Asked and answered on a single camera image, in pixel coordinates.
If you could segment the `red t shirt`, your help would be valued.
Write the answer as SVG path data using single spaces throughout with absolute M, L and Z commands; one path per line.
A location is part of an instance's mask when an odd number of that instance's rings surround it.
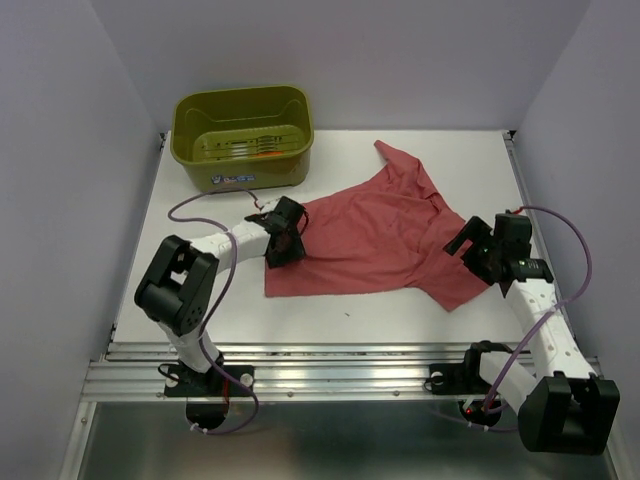
M 451 312 L 484 293 L 445 245 L 465 224 L 421 161 L 382 141 L 371 179 L 306 203 L 305 257 L 265 271 L 271 298 L 370 294 L 416 288 Z

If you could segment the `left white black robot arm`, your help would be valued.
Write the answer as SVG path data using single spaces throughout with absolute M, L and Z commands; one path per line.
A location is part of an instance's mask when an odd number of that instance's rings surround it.
M 232 228 L 206 218 L 199 221 L 219 231 L 195 240 L 164 238 L 137 286 L 134 303 L 164 331 L 189 369 L 191 386 L 210 394 L 221 386 L 223 373 L 221 353 L 206 332 L 221 303 L 210 301 L 217 275 L 228 273 L 220 291 L 224 296 L 241 262 L 263 258 L 273 269 L 302 260 L 309 214 L 303 205 L 281 197 Z

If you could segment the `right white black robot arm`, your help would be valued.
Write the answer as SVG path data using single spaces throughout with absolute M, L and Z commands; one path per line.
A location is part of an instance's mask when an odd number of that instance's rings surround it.
M 433 364 L 425 386 L 456 395 L 472 428 L 492 431 L 506 408 L 530 452 L 600 455 L 620 393 L 591 367 L 578 348 L 543 259 L 531 256 L 533 227 L 523 208 L 496 215 L 488 225 L 472 217 L 444 250 L 487 285 L 498 285 L 524 333 L 510 348 L 473 343 L 459 364 Z

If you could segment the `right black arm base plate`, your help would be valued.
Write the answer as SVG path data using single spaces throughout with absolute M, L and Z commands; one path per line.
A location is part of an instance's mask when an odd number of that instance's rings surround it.
M 464 363 L 432 363 L 424 387 L 434 395 L 476 395 L 487 392 L 486 383 Z

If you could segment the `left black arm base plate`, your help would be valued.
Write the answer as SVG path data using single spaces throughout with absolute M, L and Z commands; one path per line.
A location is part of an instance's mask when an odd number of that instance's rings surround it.
M 161 363 L 157 370 L 165 379 L 164 395 L 169 398 L 249 397 L 243 385 L 234 384 L 213 368 L 199 373 L 182 363 Z

